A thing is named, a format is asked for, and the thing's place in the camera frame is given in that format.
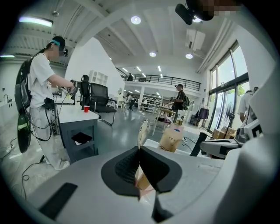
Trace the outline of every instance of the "glass window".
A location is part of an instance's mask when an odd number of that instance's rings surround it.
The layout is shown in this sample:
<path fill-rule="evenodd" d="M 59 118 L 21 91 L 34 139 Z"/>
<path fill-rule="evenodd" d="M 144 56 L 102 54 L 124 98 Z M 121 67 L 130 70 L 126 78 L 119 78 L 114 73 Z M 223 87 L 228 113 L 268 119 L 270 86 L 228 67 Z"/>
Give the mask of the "glass window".
<path fill-rule="evenodd" d="M 224 126 L 228 127 L 229 119 L 227 118 L 227 112 L 233 112 L 233 105 L 235 104 L 235 89 L 226 91 L 226 99 L 223 109 L 222 121 L 220 123 L 219 129 L 222 129 Z"/>
<path fill-rule="evenodd" d="M 233 63 L 230 55 L 228 58 L 218 67 L 218 86 L 233 80 L 235 78 L 235 73 L 233 70 Z"/>
<path fill-rule="evenodd" d="M 219 117 L 221 115 L 222 105 L 223 105 L 223 95 L 224 95 L 224 92 L 218 94 L 217 106 L 216 106 L 216 109 L 214 112 L 214 118 L 213 118 L 213 122 L 210 127 L 210 131 L 214 131 L 214 129 L 216 128 L 216 126 L 218 124 Z"/>
<path fill-rule="evenodd" d="M 233 52 L 232 55 L 234 58 L 237 76 L 241 76 L 248 72 L 245 58 L 240 46 Z"/>
<path fill-rule="evenodd" d="M 236 107 L 235 107 L 235 113 L 234 113 L 235 118 L 233 119 L 233 122 L 232 122 L 232 125 L 231 125 L 231 127 L 235 130 L 237 130 L 237 128 L 239 128 L 242 124 L 242 122 L 239 118 L 239 114 L 237 114 L 237 112 L 238 112 L 238 109 L 239 109 L 240 100 L 244 96 L 246 91 L 248 91 L 248 90 L 250 90 L 249 82 L 242 83 L 238 86 L 238 93 L 237 93 L 237 98 L 236 98 Z"/>
<path fill-rule="evenodd" d="M 210 89 L 214 89 L 217 87 L 217 72 L 216 70 L 212 72 L 212 86 L 210 86 Z"/>

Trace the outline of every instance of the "office chair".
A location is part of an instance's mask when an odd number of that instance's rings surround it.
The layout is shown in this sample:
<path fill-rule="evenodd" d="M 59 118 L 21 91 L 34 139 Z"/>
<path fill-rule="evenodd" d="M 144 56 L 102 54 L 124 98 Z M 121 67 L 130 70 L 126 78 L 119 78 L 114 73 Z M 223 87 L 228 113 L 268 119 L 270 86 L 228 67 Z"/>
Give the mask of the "office chair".
<path fill-rule="evenodd" d="M 115 106 L 110 107 L 107 106 L 108 102 L 114 102 Z M 91 83 L 91 96 L 89 102 L 90 110 L 94 113 L 114 113 L 113 122 L 110 123 L 104 119 L 101 121 L 109 124 L 110 126 L 113 125 L 115 120 L 115 113 L 117 112 L 117 101 L 113 99 L 109 99 L 108 97 L 108 88 L 106 86 Z"/>

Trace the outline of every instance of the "red cup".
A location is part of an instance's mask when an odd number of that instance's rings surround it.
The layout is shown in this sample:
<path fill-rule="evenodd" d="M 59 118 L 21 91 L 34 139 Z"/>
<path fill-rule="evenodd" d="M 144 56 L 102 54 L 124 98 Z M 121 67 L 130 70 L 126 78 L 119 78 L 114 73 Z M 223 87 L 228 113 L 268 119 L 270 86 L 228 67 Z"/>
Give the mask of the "red cup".
<path fill-rule="evenodd" d="M 87 113 L 89 110 L 89 106 L 84 106 L 84 112 Z"/>

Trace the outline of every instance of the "black backpack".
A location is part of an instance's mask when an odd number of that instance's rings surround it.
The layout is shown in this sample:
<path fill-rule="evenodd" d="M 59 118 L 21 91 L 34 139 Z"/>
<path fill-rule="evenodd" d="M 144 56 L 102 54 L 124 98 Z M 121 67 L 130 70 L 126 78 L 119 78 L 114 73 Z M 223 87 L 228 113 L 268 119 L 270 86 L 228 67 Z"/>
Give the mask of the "black backpack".
<path fill-rule="evenodd" d="M 17 74 L 16 85 L 14 88 L 14 98 L 16 101 L 17 110 L 20 114 L 25 113 L 26 108 L 30 106 L 31 102 L 31 91 L 28 88 L 28 74 L 30 73 L 31 62 L 34 57 L 24 61 Z"/>

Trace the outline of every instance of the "sneaker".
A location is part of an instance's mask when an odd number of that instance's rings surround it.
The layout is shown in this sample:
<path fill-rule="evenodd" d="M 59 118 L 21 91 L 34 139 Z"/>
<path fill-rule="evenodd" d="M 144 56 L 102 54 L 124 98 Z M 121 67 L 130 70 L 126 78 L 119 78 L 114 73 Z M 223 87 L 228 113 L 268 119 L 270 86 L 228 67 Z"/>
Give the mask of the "sneaker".
<path fill-rule="evenodd" d="M 70 162 L 68 161 L 65 161 L 65 162 L 62 162 L 62 168 L 54 168 L 55 170 L 64 170 L 65 168 L 69 167 L 70 166 Z"/>

